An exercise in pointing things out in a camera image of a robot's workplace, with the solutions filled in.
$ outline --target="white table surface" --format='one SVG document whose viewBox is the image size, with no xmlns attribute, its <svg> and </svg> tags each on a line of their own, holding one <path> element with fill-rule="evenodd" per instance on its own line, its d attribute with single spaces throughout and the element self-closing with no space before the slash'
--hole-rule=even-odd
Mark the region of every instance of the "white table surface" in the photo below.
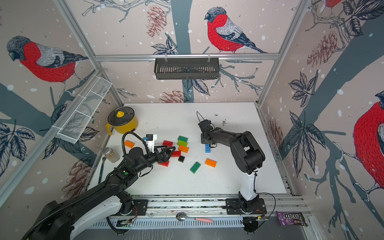
<svg viewBox="0 0 384 240">
<path fill-rule="evenodd" d="M 236 166 L 230 148 L 218 144 L 216 148 L 211 148 L 211 153 L 205 153 L 205 145 L 200 142 L 201 131 L 196 111 L 205 119 L 211 120 L 216 127 L 226 131 L 250 131 L 265 154 L 265 161 L 259 170 L 256 183 L 257 191 L 286 193 L 254 103 L 141 103 L 125 106 L 135 111 L 139 122 L 135 133 L 140 137 L 157 134 L 156 146 L 162 145 L 164 140 L 172 141 L 177 151 L 177 138 L 181 135 L 188 138 L 190 148 L 188 153 L 182 152 L 185 157 L 183 163 L 178 161 L 178 157 L 171 157 L 168 167 L 154 164 L 150 174 L 139 177 L 127 189 L 131 195 L 237 194 L 240 191 L 243 172 Z M 122 134 L 113 131 L 107 143 L 107 147 L 113 148 L 119 156 L 123 154 L 121 138 Z M 134 142 L 135 147 L 142 147 L 145 153 L 144 145 L 133 135 L 127 135 L 126 140 Z M 216 168 L 205 165 L 207 158 L 217 162 Z M 103 180 L 120 161 L 105 161 Z M 199 162 L 201 166 L 193 174 L 190 168 L 195 162 Z M 97 185 L 100 168 L 101 161 L 88 189 Z"/>
</svg>

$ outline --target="jar lid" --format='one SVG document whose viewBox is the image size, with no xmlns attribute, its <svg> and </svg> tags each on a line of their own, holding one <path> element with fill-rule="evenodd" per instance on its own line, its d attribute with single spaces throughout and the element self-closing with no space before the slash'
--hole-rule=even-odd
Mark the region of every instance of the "jar lid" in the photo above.
<svg viewBox="0 0 384 240">
<path fill-rule="evenodd" d="M 104 154 L 104 155 L 111 154 L 111 152 L 112 152 L 112 149 L 111 149 L 110 147 L 105 147 L 105 148 L 103 149 L 103 154 Z"/>
<path fill-rule="evenodd" d="M 112 126 L 121 126 L 130 122 L 135 115 L 130 107 L 120 107 L 113 110 L 108 116 L 108 122 Z"/>
</svg>

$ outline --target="purple candy bag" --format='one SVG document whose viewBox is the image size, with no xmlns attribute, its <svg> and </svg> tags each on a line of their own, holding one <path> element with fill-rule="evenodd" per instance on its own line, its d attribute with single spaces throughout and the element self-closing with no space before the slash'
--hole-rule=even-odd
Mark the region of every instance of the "purple candy bag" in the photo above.
<svg viewBox="0 0 384 240">
<path fill-rule="evenodd" d="M 287 226 L 287 225 L 301 225 L 301 226 L 308 226 L 308 224 L 305 222 L 304 216 L 301 212 L 278 212 L 277 217 L 279 218 L 280 225 Z"/>
</svg>

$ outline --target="black wall basket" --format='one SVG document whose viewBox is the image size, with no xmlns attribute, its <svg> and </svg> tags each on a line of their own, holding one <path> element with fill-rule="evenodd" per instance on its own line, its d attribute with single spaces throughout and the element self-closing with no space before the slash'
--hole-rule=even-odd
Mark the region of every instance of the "black wall basket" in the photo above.
<svg viewBox="0 0 384 240">
<path fill-rule="evenodd" d="M 156 58 L 156 78 L 161 79 L 217 79 L 218 58 Z"/>
</svg>

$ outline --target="yellow lid knob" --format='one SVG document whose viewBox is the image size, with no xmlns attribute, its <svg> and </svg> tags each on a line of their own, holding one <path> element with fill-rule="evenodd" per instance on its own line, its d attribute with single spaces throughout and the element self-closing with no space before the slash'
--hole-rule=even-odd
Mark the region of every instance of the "yellow lid knob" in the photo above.
<svg viewBox="0 0 384 240">
<path fill-rule="evenodd" d="M 124 116 L 124 112 L 118 111 L 118 113 L 116 114 L 116 117 L 120 118 L 122 116 Z"/>
</svg>

